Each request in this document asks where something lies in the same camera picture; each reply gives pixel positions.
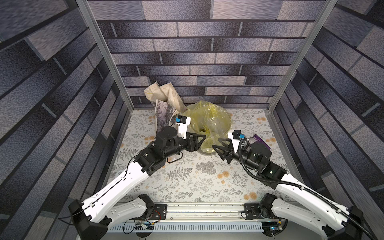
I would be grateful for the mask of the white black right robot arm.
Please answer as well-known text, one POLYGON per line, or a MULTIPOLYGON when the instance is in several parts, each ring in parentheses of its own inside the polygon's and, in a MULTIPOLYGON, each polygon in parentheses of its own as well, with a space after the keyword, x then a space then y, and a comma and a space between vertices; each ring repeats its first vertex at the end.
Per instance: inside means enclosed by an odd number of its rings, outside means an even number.
POLYGON ((266 194, 259 203, 258 215, 265 219, 292 221, 326 240, 359 240, 362 235, 372 236, 363 226, 361 210, 338 204, 301 183, 270 160, 272 152, 265 144, 250 143, 245 139, 219 141, 221 145, 213 145, 212 148, 222 160, 227 163, 238 160, 250 177, 300 204, 298 207, 275 195, 266 194))

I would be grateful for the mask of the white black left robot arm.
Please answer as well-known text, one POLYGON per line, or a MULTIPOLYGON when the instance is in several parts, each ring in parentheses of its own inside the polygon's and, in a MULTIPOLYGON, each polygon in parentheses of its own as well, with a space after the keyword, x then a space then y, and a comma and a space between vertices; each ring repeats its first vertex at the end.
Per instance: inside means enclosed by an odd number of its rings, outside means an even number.
POLYGON ((129 220, 147 219, 154 212, 154 203, 146 195, 119 205, 118 202, 135 186, 162 168, 167 158, 182 151, 198 151, 205 135, 186 133, 180 137, 173 127, 164 127, 146 148, 112 182, 83 202, 69 205, 70 217, 82 240, 100 240, 107 231, 129 220))

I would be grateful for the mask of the yellow plastic trash bag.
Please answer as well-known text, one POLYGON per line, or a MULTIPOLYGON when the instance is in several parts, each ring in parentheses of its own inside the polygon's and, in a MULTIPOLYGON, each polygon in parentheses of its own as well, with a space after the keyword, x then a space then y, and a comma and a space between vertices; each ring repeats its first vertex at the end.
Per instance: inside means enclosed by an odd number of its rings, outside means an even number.
POLYGON ((207 121, 210 118, 222 118, 223 120, 226 120, 227 133, 232 128, 232 117, 230 116, 229 112, 224 108, 207 101, 199 101, 195 104, 187 106, 186 111, 183 112, 183 115, 191 118, 189 127, 190 132, 206 135, 206 139, 200 148, 200 152, 204 155, 213 155, 216 153, 209 143, 210 132, 207 126, 207 121))

